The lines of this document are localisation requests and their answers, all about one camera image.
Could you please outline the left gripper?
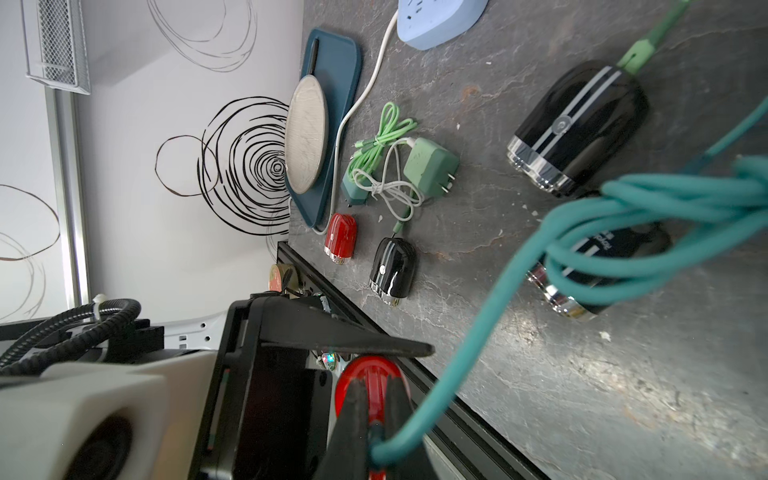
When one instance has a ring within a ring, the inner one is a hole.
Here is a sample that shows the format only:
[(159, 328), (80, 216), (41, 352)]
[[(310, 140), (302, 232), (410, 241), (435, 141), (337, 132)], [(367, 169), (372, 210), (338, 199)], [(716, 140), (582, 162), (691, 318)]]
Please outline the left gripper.
[[(195, 447), (192, 479), (314, 479), (336, 424), (334, 394), (356, 358), (434, 353), (366, 329), (317, 296), (254, 294), (226, 316)], [(409, 472), (430, 478), (426, 453)]]

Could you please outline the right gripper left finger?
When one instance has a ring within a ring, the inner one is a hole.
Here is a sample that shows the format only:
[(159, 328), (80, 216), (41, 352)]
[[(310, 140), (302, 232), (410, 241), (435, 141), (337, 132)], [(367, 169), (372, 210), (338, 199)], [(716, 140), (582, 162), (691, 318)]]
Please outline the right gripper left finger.
[(352, 380), (313, 478), (365, 480), (368, 477), (368, 393), (363, 380)]

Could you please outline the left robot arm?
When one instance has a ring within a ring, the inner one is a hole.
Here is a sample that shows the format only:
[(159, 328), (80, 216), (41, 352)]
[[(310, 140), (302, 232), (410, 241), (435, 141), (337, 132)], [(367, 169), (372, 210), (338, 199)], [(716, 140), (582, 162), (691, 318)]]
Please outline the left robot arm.
[(316, 297), (233, 303), (217, 347), (180, 341), (132, 299), (35, 322), (1, 355), (5, 479), (432, 479), (423, 445), (370, 448), (411, 416), (400, 357)]

